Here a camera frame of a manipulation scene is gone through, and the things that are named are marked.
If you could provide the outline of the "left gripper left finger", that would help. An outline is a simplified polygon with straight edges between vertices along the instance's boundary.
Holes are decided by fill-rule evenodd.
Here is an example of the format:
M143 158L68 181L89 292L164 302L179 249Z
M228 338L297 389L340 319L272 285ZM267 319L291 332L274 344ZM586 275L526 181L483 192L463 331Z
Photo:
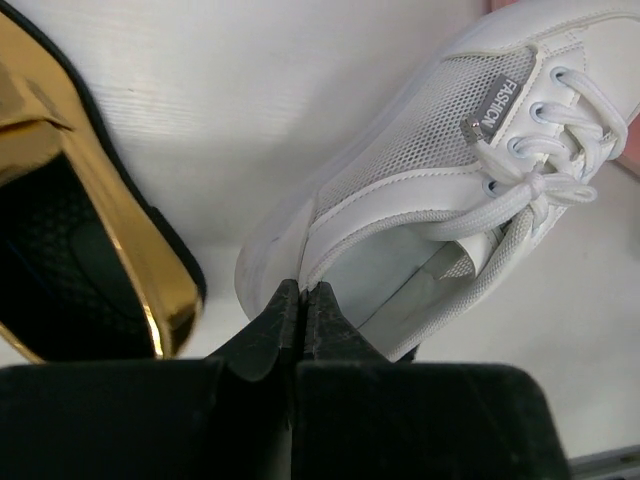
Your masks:
M285 479L286 330L297 290L212 355L1 372L5 479Z

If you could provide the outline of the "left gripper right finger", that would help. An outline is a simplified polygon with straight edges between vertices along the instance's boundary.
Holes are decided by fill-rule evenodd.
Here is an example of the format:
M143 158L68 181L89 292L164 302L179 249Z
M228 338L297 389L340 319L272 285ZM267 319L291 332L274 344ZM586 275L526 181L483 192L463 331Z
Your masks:
M545 395L495 363L391 362L340 311L309 297L295 370L298 479L567 479Z

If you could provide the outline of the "white sneaker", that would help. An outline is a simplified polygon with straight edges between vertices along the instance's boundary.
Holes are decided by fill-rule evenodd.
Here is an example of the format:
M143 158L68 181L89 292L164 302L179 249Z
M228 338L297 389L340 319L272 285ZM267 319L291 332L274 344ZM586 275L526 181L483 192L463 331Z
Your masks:
M639 114L635 1L519 1L461 32L242 247L256 318L328 283L396 361L490 294L565 211L594 201Z

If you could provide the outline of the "gold shoe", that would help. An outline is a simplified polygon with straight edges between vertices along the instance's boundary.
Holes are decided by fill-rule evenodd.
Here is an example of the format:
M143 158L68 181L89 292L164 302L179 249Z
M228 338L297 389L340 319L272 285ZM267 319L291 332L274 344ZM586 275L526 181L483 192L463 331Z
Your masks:
M207 286L64 53L1 6L1 335L35 362L169 359Z

